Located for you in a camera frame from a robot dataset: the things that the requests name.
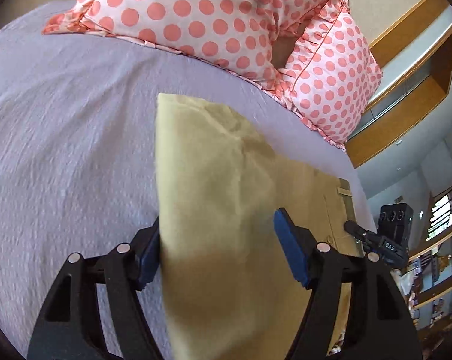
metal pin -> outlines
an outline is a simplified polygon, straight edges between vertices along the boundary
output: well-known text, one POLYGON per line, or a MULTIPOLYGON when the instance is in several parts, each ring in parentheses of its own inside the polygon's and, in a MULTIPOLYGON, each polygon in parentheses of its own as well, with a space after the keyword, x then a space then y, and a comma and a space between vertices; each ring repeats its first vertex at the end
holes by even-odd
POLYGON ((368 253, 368 260, 371 262, 378 262, 379 256, 375 252, 371 251, 368 253))
POLYGON ((71 264, 74 264, 76 262, 78 262, 81 259, 81 255, 79 253, 73 253, 70 254, 69 257, 67 258, 67 261, 69 261, 71 264))
POLYGON ((131 245, 124 243, 124 244, 118 245, 116 250, 118 253, 124 254, 131 250, 131 245))
POLYGON ((331 246, 329 246, 326 242, 320 242, 318 245, 316 245, 316 248, 321 253, 327 253, 331 250, 331 246))

ceiling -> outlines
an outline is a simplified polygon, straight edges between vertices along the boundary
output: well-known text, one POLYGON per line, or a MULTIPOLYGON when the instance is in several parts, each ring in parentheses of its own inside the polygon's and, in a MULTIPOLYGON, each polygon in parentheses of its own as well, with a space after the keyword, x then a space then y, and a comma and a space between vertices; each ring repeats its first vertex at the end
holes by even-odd
POLYGON ((446 136, 451 123, 452 81, 448 96, 402 137, 400 145, 393 143, 357 169, 366 197, 371 198, 417 168, 423 158, 446 136))

black robotic device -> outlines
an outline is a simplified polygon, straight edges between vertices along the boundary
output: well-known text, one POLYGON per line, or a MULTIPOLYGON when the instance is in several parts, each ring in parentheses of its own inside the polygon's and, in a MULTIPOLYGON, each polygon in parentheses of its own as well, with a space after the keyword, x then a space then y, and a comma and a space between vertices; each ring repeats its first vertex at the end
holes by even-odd
POLYGON ((413 222, 413 209, 406 203, 381 207, 378 233, 365 230, 356 222, 347 221, 344 230, 363 244, 365 253, 375 252, 391 268, 402 269, 408 264, 408 240, 413 222))
MULTIPOLYGON (((295 226, 285 209, 275 213, 275 232, 294 278, 312 290, 286 360, 326 358, 342 283, 352 284, 347 330, 342 351, 329 360, 422 359, 406 304, 375 253, 340 254, 295 226)), ((119 360, 107 351, 99 318, 96 284, 104 283, 123 358, 162 360, 136 295, 153 280, 158 265, 159 219, 105 256, 71 254, 44 301, 27 359, 119 360)))

bed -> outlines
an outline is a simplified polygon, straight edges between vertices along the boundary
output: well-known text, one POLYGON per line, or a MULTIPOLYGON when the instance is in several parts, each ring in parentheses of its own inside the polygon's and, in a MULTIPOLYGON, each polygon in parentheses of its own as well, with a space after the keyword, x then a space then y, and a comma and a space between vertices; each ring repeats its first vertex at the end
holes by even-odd
MULTIPOLYGON (((278 153, 348 180, 358 223, 374 228, 348 156, 292 112, 192 58, 118 39, 42 36, 48 18, 72 4, 48 3, 0 30, 0 328, 22 355, 64 256, 104 254, 156 218, 160 92, 229 105, 278 153)), ((141 302, 171 359, 161 296, 158 275, 141 302)), ((118 353, 105 319, 110 351, 118 353)))

polka dot pillow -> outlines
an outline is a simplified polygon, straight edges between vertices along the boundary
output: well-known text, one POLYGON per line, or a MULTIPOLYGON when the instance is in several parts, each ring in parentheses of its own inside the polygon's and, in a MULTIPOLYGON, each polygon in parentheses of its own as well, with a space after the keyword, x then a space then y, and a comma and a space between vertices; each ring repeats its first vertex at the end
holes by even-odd
POLYGON ((383 73, 348 0, 330 0, 317 11, 279 70, 275 93, 304 124, 344 149, 383 73))
POLYGON ((114 36, 181 52, 275 88, 271 43, 327 0, 77 0, 44 33, 114 36))

